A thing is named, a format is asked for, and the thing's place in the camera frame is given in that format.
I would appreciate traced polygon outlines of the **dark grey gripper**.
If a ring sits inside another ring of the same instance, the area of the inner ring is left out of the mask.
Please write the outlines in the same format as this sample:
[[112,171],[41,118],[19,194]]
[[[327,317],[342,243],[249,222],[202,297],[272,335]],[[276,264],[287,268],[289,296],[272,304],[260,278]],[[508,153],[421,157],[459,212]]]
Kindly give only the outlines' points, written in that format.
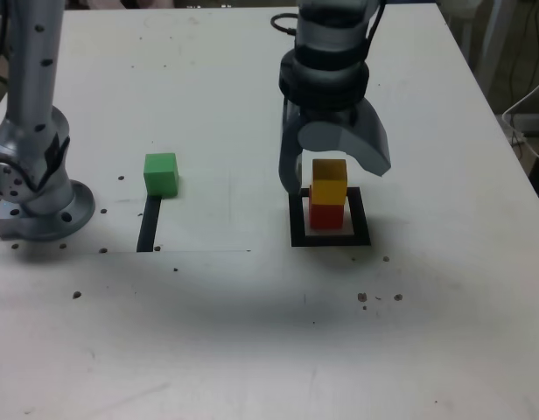
[[303,149],[344,152],[379,177],[391,168],[386,130],[367,100],[341,111],[310,110],[284,101],[278,173],[288,194],[301,190]]

